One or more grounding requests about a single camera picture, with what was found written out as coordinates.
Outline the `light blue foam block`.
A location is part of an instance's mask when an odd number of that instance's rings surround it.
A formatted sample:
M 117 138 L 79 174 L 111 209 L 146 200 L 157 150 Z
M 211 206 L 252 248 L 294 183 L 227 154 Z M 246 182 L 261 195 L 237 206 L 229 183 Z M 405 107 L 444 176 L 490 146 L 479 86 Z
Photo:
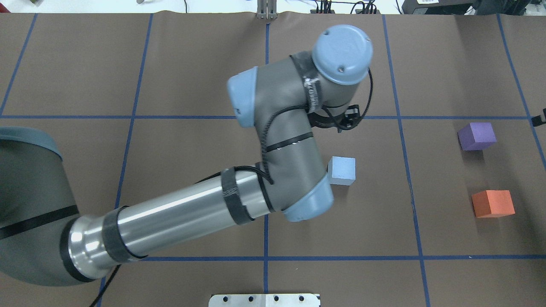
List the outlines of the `light blue foam block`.
M 356 159 L 354 157 L 331 157 L 328 167 L 331 185 L 351 186 L 356 181 Z

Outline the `purple foam block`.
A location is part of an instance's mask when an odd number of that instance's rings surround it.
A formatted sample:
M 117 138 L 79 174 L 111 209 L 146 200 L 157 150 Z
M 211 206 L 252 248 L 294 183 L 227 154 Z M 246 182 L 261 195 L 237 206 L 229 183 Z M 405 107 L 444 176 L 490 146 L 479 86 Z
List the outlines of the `purple foam block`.
M 491 122 L 471 122 L 457 132 L 463 151 L 482 151 L 497 143 Z

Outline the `orange foam block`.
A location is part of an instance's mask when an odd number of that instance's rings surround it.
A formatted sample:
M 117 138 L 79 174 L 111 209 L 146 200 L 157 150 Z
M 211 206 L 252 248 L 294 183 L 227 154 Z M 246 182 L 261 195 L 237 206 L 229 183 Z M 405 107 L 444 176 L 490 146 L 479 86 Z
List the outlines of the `orange foam block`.
M 476 218 L 498 218 L 515 214 L 509 190 L 485 190 L 471 196 Z

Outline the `aluminium frame post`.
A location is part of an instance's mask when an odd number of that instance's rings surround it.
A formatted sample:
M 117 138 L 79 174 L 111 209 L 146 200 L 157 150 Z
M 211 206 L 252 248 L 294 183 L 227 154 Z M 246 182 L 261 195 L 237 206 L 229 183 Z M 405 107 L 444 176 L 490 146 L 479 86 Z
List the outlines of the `aluminium frame post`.
M 278 18 L 277 0 L 257 0 L 257 19 L 273 21 Z

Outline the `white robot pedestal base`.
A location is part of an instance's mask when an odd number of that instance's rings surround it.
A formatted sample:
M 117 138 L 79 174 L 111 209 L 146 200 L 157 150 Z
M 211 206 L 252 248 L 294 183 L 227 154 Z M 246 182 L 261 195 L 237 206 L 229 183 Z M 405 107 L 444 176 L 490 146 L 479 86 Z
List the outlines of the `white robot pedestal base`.
M 320 307 L 320 295 L 313 293 L 213 295 L 209 307 Z

